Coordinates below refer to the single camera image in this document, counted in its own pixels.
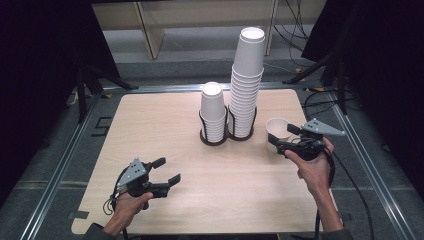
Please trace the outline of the short stack of paper cups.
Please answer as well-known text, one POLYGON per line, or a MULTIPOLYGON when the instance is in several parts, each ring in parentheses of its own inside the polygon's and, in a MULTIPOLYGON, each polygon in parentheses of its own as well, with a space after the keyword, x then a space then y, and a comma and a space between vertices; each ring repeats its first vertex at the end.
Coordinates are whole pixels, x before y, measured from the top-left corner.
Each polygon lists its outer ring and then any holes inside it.
POLYGON ((222 87, 217 82, 204 85, 199 112, 208 122, 222 120, 225 116, 225 103, 222 87))

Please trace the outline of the beige wooden cabinet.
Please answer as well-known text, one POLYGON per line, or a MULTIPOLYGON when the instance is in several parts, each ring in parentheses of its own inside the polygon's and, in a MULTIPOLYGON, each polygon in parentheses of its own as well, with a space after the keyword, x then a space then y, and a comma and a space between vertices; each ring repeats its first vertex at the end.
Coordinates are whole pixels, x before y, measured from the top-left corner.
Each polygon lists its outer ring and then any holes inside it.
POLYGON ((140 30, 148 56, 158 57, 169 28, 254 26, 265 32, 268 54, 278 0, 92 0, 104 30, 140 30))

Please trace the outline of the person's left hand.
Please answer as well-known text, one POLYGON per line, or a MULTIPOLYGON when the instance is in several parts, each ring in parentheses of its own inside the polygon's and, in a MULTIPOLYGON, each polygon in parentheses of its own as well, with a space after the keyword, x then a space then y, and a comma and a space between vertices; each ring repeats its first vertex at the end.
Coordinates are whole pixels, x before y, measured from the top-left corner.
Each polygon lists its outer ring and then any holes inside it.
POLYGON ((108 223, 108 226, 128 227, 134 216, 138 214, 152 198, 153 194, 150 192, 144 193, 139 197, 132 197, 128 193, 122 194, 117 200, 114 215, 108 223))

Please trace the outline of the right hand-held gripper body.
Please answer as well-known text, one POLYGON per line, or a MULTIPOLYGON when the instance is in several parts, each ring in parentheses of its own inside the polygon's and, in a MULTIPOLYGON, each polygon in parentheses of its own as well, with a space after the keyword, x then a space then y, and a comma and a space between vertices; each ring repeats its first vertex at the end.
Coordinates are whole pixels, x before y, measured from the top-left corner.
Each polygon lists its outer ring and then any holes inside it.
POLYGON ((324 151, 325 144, 323 137, 325 135, 344 136, 345 132, 327 125, 317 119, 310 120, 300 127, 300 134, 292 142, 279 140, 276 148, 277 153, 284 155, 286 150, 291 150, 300 156, 303 160, 310 161, 315 159, 324 151))

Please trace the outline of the white paper cup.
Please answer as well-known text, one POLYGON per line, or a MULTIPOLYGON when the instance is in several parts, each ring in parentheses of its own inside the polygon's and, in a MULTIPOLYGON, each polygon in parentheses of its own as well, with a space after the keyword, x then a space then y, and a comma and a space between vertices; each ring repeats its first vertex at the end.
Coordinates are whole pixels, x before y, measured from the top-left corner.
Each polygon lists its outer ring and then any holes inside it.
POLYGON ((268 142, 268 134, 273 134, 279 140, 287 142, 292 137, 292 133, 287 131, 288 124, 289 121, 283 118, 271 118, 266 122, 266 147, 270 152, 276 153, 277 148, 268 142))

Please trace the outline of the tall stack of paper cups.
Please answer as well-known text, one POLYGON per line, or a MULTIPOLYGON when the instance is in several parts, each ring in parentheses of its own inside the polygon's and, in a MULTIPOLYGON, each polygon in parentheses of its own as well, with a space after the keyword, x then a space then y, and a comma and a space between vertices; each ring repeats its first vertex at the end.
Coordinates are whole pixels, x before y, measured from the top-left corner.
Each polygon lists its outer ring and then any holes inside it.
POLYGON ((256 117, 256 100, 264 71, 265 33, 257 27, 241 30, 232 65, 228 130, 234 139, 248 138, 256 117))

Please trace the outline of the black wire cup holder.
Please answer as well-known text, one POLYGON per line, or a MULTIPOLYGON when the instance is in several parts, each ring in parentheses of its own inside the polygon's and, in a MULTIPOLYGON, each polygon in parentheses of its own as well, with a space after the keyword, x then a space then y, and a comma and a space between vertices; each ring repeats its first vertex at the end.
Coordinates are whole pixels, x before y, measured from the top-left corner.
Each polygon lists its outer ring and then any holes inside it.
POLYGON ((215 122, 208 122, 201 114, 198 112, 198 116, 201 123, 201 129, 199 132, 199 137, 201 141, 208 146, 218 146, 223 144, 228 138, 234 141, 246 141, 249 140, 254 133, 254 123, 256 120, 257 110, 254 110, 253 121, 250 125, 248 134, 244 137, 239 137, 236 135, 236 118, 235 115, 231 112, 229 107, 225 108, 225 116, 222 120, 215 122))

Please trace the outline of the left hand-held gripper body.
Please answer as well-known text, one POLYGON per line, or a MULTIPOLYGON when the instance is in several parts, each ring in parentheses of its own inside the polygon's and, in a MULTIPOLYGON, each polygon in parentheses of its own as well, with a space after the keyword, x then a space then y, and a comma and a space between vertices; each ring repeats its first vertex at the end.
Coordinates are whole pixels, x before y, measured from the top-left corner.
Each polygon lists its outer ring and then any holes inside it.
POLYGON ((147 167, 148 163, 135 158, 119 175, 115 184, 115 192, 124 191, 132 197, 139 197, 150 192, 154 198, 165 198, 170 190, 170 185, 168 183, 152 183, 149 178, 152 169, 147 167))

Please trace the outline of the person's right hand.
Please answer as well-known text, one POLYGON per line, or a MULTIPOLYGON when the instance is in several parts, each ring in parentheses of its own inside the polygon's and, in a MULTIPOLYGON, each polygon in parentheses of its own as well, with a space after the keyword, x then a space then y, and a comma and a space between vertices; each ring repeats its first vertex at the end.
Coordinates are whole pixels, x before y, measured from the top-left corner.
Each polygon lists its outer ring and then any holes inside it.
POLYGON ((329 196, 330 165, 327 156, 331 155, 334 146, 323 138, 325 152, 320 153, 315 159, 306 161, 291 150, 284 152, 285 156, 298 167, 298 177, 306 182, 309 192, 314 198, 329 196))

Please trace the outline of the metal floor rail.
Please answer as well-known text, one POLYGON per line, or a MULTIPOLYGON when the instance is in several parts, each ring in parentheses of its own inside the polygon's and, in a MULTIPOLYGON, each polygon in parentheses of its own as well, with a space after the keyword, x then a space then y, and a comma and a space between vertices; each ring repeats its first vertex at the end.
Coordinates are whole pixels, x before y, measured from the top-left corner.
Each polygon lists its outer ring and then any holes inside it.
POLYGON ((64 153, 62 154, 58 165, 53 172, 52 177, 47 182, 44 188, 43 194, 38 201, 34 211, 32 212, 30 219, 21 235, 19 240, 35 240, 38 231, 50 209, 50 206, 56 196, 59 189, 60 183, 71 163, 71 160, 75 154, 77 145, 79 144, 87 126, 89 119, 92 115, 94 108, 96 107, 100 97, 93 96, 89 101, 88 110, 86 115, 77 124, 70 141, 68 142, 64 153))
POLYGON ((381 177, 350 119, 339 106, 334 107, 334 112, 400 240, 417 240, 401 206, 381 177))
MULTIPOLYGON (((184 85, 160 85, 160 86, 138 86, 136 89, 126 90, 121 87, 106 87, 104 92, 114 94, 147 94, 147 93, 182 93, 201 92, 205 84, 184 84, 184 85)), ((311 88, 300 84, 283 84, 281 82, 261 82, 260 90, 273 89, 306 89, 311 88)))

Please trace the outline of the black metal stand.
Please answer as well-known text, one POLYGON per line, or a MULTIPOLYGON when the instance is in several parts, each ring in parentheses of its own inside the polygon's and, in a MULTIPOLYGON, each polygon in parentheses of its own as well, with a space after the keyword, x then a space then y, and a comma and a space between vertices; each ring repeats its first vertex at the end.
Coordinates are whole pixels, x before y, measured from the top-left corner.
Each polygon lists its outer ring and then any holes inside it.
POLYGON ((338 107, 343 114, 347 114, 345 100, 345 65, 342 59, 343 47, 343 42, 337 42, 333 49, 320 61, 297 74, 294 78, 283 81, 283 84, 297 84, 320 68, 324 68, 320 82, 324 87, 336 84, 338 107))
POLYGON ((81 123, 88 115, 85 88, 88 88, 91 94, 101 94, 104 89, 100 83, 100 79, 106 79, 107 81, 119 87, 122 87, 125 90, 137 89, 137 86, 133 86, 124 82, 120 77, 113 76, 94 66, 81 65, 76 74, 76 89, 79 106, 79 123, 81 123))

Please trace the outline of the black curtain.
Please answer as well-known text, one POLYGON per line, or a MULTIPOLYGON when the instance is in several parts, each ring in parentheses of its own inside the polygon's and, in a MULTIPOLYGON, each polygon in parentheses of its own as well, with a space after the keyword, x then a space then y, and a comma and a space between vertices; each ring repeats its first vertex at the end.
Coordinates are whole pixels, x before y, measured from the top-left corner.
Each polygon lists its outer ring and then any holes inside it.
POLYGON ((424 0, 364 0, 352 30, 346 75, 424 199, 424 0))
POLYGON ((55 123, 77 74, 119 72, 96 0, 0 0, 0 207, 55 123))

